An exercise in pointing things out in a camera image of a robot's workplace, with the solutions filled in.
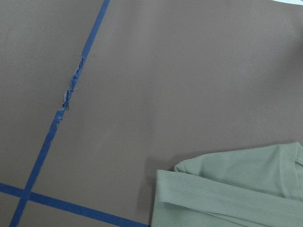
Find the olive green long-sleeve shirt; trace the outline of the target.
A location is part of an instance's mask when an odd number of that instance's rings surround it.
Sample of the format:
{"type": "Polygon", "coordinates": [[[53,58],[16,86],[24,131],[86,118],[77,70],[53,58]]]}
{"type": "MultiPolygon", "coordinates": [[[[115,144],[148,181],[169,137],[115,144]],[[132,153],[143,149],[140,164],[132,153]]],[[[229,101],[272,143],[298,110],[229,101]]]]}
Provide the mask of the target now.
{"type": "Polygon", "coordinates": [[[298,142],[204,154],[157,172],[154,227],[300,227],[298,142]]]}

